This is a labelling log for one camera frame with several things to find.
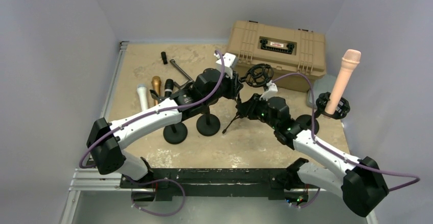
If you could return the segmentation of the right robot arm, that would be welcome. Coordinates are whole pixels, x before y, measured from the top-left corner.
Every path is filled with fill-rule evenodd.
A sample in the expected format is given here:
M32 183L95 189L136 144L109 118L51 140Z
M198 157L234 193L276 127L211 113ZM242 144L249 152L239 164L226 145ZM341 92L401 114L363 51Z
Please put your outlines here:
M281 144L322 164L328 179L325 183L315 183L315 186L330 191L332 184L337 183L335 189L356 215L368 216L389 194L389 188L374 159L360 159L346 154L316 137L307 126L291 118L284 98L274 96L265 101L255 93L246 102L237 98L236 109L241 118L259 120L269 125Z

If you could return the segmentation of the gold microphone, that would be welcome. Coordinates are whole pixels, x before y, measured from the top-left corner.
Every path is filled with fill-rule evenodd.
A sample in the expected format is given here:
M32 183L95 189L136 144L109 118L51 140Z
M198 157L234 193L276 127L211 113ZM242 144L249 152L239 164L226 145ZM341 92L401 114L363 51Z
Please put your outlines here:
M152 89L150 91L150 94L153 99L154 106L156 106L159 104L159 98L160 98L160 89L161 89L160 76L153 76L151 84L152 84Z

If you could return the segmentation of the black microphone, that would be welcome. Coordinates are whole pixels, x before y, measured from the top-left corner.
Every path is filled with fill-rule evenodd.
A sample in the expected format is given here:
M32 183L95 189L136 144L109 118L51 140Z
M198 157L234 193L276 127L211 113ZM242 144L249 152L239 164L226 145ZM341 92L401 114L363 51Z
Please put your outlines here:
M174 90L174 81L172 79L167 79L164 85L164 97L169 98Z

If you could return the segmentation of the white microphone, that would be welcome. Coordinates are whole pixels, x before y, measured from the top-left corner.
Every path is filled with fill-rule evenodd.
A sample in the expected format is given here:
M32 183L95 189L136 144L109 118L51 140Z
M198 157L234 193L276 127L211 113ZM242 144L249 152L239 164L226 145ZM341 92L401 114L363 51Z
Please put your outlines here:
M139 98L141 110L145 111L149 108L148 106L148 98L147 98L147 87L144 84L138 84L137 85L137 95Z

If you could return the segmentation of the black clip mic stand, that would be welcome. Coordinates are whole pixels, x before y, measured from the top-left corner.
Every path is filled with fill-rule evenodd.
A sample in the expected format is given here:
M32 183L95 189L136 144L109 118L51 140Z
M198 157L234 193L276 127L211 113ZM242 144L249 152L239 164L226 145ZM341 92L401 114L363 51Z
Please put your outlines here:
M150 90L152 99L154 100L154 106L157 106L165 100L170 100L169 96L160 96L155 90ZM163 137L166 142L170 144L179 144L183 142L188 134L188 129L183 122L175 123L164 127Z

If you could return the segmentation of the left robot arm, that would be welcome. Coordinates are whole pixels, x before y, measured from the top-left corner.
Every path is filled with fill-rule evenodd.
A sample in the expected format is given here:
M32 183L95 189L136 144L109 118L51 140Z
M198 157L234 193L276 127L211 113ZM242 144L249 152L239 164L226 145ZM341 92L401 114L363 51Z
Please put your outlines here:
M132 178L138 187L148 187L152 182L149 167L143 159L128 155L124 150L160 128L204 114L222 97L236 99L242 88L236 72L229 77L215 68L207 68L194 82L145 111L112 122L103 117L97 119L86 143L94 167L101 175L117 171Z

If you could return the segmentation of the black round-base mic stand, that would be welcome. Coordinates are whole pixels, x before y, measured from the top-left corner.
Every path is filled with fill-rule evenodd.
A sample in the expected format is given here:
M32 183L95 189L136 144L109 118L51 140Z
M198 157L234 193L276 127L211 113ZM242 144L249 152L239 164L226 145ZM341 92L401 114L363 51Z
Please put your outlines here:
M196 122L197 131L203 136L215 135L221 127L219 118L210 112L210 108L207 107L202 115Z

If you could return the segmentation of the black tripod shock-mount stand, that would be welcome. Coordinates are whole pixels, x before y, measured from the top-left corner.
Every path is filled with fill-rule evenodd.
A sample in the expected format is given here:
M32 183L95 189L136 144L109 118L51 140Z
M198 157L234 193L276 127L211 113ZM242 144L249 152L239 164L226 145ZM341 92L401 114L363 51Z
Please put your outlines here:
M248 86L253 88L258 88L258 87L265 88L266 84L272 80L273 75L274 75L273 68L269 64L260 63L252 66L246 72L246 74L243 77L241 77L241 82L242 83L246 82ZM228 128L231 126L231 124L237 119L240 118L234 116L234 118L230 121L230 123L223 129L222 133L225 134Z

